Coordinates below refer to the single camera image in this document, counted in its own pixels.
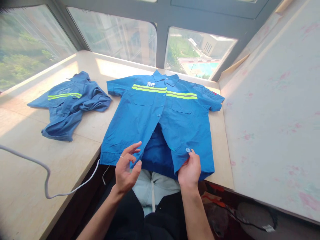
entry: short-sleeve shirt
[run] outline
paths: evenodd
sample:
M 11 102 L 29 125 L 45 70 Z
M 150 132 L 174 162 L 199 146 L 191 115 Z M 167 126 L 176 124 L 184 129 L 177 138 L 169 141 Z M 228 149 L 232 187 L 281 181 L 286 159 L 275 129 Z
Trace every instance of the short-sleeve shirt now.
M 142 141 L 142 168 L 177 178 L 191 149 L 200 156 L 203 180 L 214 172 L 208 113 L 219 111 L 224 97 L 177 74 L 135 75 L 107 82 L 121 101 L 101 147 L 101 164 L 116 165 L 122 151 Z

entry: tree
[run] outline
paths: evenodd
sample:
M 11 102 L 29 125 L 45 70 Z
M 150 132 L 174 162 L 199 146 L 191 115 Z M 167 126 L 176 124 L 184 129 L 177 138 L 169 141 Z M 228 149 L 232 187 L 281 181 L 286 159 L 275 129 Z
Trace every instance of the tree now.
M 2 13 L 0 26 L 0 91 L 5 91 L 52 65 L 54 59 L 14 15 Z

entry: yellow-green reflective stripe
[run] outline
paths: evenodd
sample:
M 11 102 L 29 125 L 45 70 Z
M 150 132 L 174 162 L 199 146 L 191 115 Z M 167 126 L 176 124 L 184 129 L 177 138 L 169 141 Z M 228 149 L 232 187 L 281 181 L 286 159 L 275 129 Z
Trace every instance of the yellow-green reflective stripe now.
M 56 99 L 56 98 L 61 98 L 61 97 L 68 97 L 68 96 L 59 96 L 59 97 L 54 97 L 54 98 L 48 98 L 48 100 Z
M 185 97 L 185 96 L 178 96 L 178 95 L 174 95 L 174 94 L 170 94 L 170 93 L 168 93 L 167 96 L 169 96 L 169 97 L 176 97 L 176 98 L 183 98 L 183 99 L 198 99 L 198 98 L 195 97 L 195 96 Z
M 167 88 L 156 88 L 156 87 L 149 87 L 149 86 L 141 86 L 141 85 L 137 85 L 137 84 L 134 84 L 133 86 L 134 86 L 134 87 L 157 89 L 157 90 L 167 90 Z
M 197 95 L 195 93 L 171 92 L 171 91 L 165 90 L 166 88 L 160 88 L 160 89 L 163 89 L 163 90 L 154 89 L 152 87 L 151 87 L 151 89 L 149 89 L 149 88 L 140 88 L 140 87 L 132 87 L 132 88 L 136 89 L 136 90 L 140 90 L 140 91 L 146 91 L 146 92 L 167 93 L 167 96 L 170 96 L 170 97 L 177 97 L 177 98 L 183 98 L 183 99 L 198 99 Z
M 177 95 L 183 95 L 183 96 L 197 96 L 195 93 L 177 93 L 177 92 L 171 92 L 167 90 L 167 93 L 177 94 Z
M 82 96 L 82 94 L 80 94 L 80 93 L 63 93 L 63 94 L 58 94 L 58 95 L 51 95 L 51 96 L 48 96 L 48 97 L 58 97 L 58 96 L 65 96 L 65 95 L 72 95 L 72 94 L 74 94 L 74 95 L 78 95 L 78 96 Z
M 52 100 L 52 99 L 56 99 L 56 98 L 61 98 L 61 97 L 68 97 L 68 96 L 76 96 L 77 98 L 81 98 L 82 95 L 81 95 L 81 96 L 75 95 L 75 94 L 68 94 L 68 95 L 64 95 L 64 96 L 57 95 L 57 96 L 48 97 L 48 100 Z
M 140 90 L 140 91 L 146 91 L 146 92 L 159 92 L 159 93 L 166 93 L 166 90 L 157 90 L 157 89 L 148 89 L 148 88 L 137 88 L 132 87 L 133 89 Z

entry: building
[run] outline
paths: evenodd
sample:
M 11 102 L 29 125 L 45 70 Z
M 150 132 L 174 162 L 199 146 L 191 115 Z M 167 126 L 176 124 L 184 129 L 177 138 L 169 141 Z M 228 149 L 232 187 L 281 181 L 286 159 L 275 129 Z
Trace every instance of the building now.
M 212 34 L 201 34 L 203 39 L 201 49 L 209 57 L 222 59 L 235 43 L 234 39 L 219 37 Z

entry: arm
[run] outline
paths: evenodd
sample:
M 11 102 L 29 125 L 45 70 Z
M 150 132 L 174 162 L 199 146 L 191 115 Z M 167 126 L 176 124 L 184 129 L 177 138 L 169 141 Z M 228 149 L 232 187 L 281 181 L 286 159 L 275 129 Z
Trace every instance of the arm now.
M 189 155 L 190 158 L 178 172 L 188 239 L 214 240 L 198 191 L 200 158 L 193 149 Z
M 132 154 L 140 152 L 140 149 L 137 149 L 140 145 L 141 142 L 135 143 L 122 152 L 115 170 L 116 184 L 77 240 L 103 239 L 106 235 L 121 199 L 134 186 L 140 174 L 141 161 L 137 162 L 132 173 L 129 172 L 130 162 L 136 161 Z

